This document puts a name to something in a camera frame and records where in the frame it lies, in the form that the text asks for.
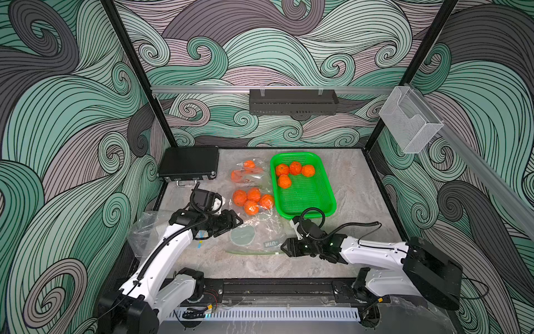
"green plastic basket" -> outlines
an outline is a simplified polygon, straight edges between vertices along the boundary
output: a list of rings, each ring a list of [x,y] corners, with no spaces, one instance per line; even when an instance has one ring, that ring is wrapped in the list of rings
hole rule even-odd
[[[276,166],[286,164],[289,166],[293,161],[298,161],[304,165],[313,165],[315,175],[305,177],[304,175],[289,175],[291,187],[282,189],[277,185]],[[309,207],[321,209],[326,216],[332,215],[336,210],[336,201],[330,181],[325,172],[325,167],[321,158],[310,152],[293,152],[276,154],[271,159],[271,177],[274,187],[274,204],[278,213],[286,218],[292,219],[300,215]],[[306,214],[306,218],[320,218],[318,212]]]

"swirl pattern wall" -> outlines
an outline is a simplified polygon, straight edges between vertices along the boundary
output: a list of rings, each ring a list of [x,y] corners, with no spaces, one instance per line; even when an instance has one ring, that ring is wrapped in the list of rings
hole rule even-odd
[[[166,145],[99,0],[0,2],[0,332],[96,331]]]
[[[412,82],[532,209],[533,10],[524,1],[457,7]],[[520,222],[439,136],[419,154],[401,154],[385,129],[371,155],[407,233],[490,287],[482,300],[462,300],[465,332],[531,334],[534,242]],[[463,296],[484,291],[462,282]]]
[[[441,1],[116,0],[153,85],[395,86]],[[363,147],[386,96],[250,116],[244,95],[159,95],[179,145]]]

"clear plastic bag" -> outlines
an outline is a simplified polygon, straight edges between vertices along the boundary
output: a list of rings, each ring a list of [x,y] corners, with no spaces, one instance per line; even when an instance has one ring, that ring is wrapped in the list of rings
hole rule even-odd
[[[173,211],[147,211],[128,230],[128,243],[139,262],[143,261],[156,248],[169,225]]]
[[[235,185],[229,196],[230,209],[243,219],[243,225],[230,231],[226,251],[278,252],[286,234],[274,206],[269,165],[256,158],[241,162],[231,172],[230,179]]]
[[[236,164],[230,171],[230,180],[238,187],[258,187],[262,191],[272,192],[269,164],[258,158]]]

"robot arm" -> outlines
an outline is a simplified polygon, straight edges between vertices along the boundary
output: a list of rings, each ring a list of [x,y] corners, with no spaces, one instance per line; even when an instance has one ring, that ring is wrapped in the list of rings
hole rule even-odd
[[[319,226],[304,218],[311,210],[323,215]],[[316,208],[294,217],[290,224],[297,237],[287,239],[282,251],[289,257],[319,256],[331,263],[373,267],[360,271],[363,275],[358,275],[360,282],[356,284],[372,299],[390,294],[423,296],[436,306],[459,309],[462,266],[431,243],[418,237],[409,242],[373,242],[335,233],[349,225],[381,225],[378,222],[347,223],[327,234],[320,229],[324,220]]]
[[[173,214],[163,240],[136,273],[119,291],[99,301],[99,333],[156,333],[160,322],[176,306],[186,299],[201,299],[204,277],[200,271],[184,268],[167,286],[160,287],[199,230],[207,231],[208,237],[217,237],[243,223],[234,211],[221,212],[223,203],[224,198],[218,194],[193,189],[189,210],[186,207]],[[289,257],[319,256],[331,263],[374,267],[362,268],[352,287],[340,287],[353,289],[355,297],[369,305],[381,297],[402,294],[423,296],[445,309],[459,309],[462,266],[424,239],[382,243],[336,233],[347,225],[378,226],[378,222],[348,223],[327,234],[320,228],[324,214],[319,226],[304,218],[310,210],[321,212],[309,208],[290,222],[297,237],[281,246]]]
[[[198,185],[190,203],[172,215],[162,240],[135,274],[119,291],[99,300],[99,333],[156,333],[164,317],[182,301],[202,297],[204,276],[193,269],[180,270],[172,282],[160,287],[192,240],[218,237],[243,224],[243,220],[233,210],[221,211],[224,198],[198,189]],[[200,230],[205,230],[208,237],[196,238]]]

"orange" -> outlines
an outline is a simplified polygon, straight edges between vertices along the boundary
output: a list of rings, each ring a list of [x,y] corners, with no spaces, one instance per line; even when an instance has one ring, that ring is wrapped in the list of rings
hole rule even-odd
[[[254,171],[254,167],[256,167],[256,164],[252,160],[247,160],[247,161],[243,162],[243,167],[245,168],[245,170],[249,170],[249,171],[253,172]]]
[[[250,182],[249,179],[243,178],[243,175],[252,174],[247,170],[233,170],[230,174],[230,179],[235,183],[247,183]]]
[[[272,195],[265,194],[258,202],[258,205],[264,209],[270,210],[274,206],[274,197]]]
[[[287,189],[291,187],[291,179],[287,175],[280,175],[278,178],[278,185],[282,189]]]
[[[245,213],[249,216],[253,216],[260,210],[258,203],[254,202],[253,200],[248,200],[243,205],[243,209],[245,210]]]
[[[254,202],[257,202],[262,197],[262,193],[260,193],[260,190],[258,188],[251,188],[247,192],[247,199],[253,200]]]
[[[276,166],[276,176],[289,174],[289,167],[286,164],[279,164]]]
[[[241,182],[241,180],[243,179],[241,171],[240,170],[233,170],[232,174],[230,174],[230,179],[233,182],[236,182],[236,183]]]
[[[305,177],[312,177],[315,175],[315,167],[312,165],[302,166],[302,175]]]
[[[247,201],[247,193],[244,190],[236,190],[232,196],[234,204],[237,206],[243,206]]]
[[[300,174],[301,170],[302,165],[300,164],[300,162],[293,161],[291,165],[289,165],[289,172],[293,175]]]

